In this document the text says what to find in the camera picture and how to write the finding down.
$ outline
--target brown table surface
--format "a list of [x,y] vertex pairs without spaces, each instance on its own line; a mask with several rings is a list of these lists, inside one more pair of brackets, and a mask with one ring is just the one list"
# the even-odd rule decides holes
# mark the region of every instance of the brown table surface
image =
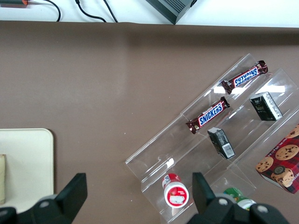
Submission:
[[[287,28],[0,21],[0,128],[53,132],[56,192],[87,173],[74,223],[157,224],[125,160],[247,53],[299,84],[298,37]],[[259,202],[297,223],[299,193],[268,188]]]

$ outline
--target clear acrylic stand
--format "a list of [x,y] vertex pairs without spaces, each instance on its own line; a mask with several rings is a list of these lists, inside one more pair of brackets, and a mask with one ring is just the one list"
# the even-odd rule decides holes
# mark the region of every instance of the clear acrylic stand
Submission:
[[299,124],[299,106],[278,120],[265,131],[241,156],[227,167],[227,171],[211,183],[215,192],[223,192],[229,187],[237,187],[251,197],[255,189],[266,183],[256,171],[256,164],[268,154],[297,124]]
[[[192,199],[192,172],[203,173],[215,192],[223,192],[227,186],[238,187],[246,194],[255,190],[255,185],[237,166],[237,162],[256,139],[276,122],[261,121],[249,98],[252,94],[268,91],[284,115],[278,120],[282,122],[294,113],[292,102],[298,96],[298,87],[282,69],[249,80],[227,95],[221,81],[246,71],[255,62],[250,54],[238,61],[166,128],[126,160],[128,167],[141,181],[143,194],[159,211],[162,223],[186,222],[196,213]],[[198,133],[192,134],[185,123],[199,116],[222,96],[226,97],[231,107]],[[230,160],[217,154],[207,135],[207,130],[214,126],[224,129],[235,150],[236,155]],[[180,176],[188,188],[190,199],[183,208],[173,209],[166,204],[162,179],[168,173]]]

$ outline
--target candy wrapper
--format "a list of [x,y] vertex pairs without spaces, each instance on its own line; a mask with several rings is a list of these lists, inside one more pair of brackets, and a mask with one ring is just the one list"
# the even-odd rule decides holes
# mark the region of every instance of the candy wrapper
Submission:
[[247,82],[254,77],[268,72],[268,66],[264,61],[258,61],[251,69],[237,75],[236,77],[222,81],[221,84],[228,94],[231,94],[233,89]]
[[213,105],[210,106],[209,109],[204,111],[201,115],[193,120],[187,122],[187,126],[190,131],[195,134],[200,128],[202,128],[206,123],[214,119],[217,115],[219,115],[226,108],[230,107],[225,97],[221,97],[220,100]]

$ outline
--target small black box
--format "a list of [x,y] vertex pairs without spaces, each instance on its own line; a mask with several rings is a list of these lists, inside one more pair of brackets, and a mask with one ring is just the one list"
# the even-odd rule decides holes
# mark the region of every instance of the small black box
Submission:
[[197,0],[146,0],[170,22],[176,24]]
[[230,159],[235,155],[235,152],[222,129],[213,127],[209,129],[207,133],[220,155],[226,159]]
[[282,118],[282,113],[268,92],[250,97],[250,102],[261,120],[271,121]]

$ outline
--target white desk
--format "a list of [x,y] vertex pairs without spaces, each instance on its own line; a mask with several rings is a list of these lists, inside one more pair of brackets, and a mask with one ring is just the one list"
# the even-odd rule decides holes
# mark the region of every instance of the white desk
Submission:
[[[75,0],[52,0],[61,9],[63,22],[100,22],[83,15]],[[89,14],[113,22],[103,0],[81,0]],[[171,24],[146,0],[107,0],[119,22]],[[178,25],[299,28],[298,0],[198,0]],[[56,21],[50,3],[35,0],[27,7],[0,7],[0,20]]]

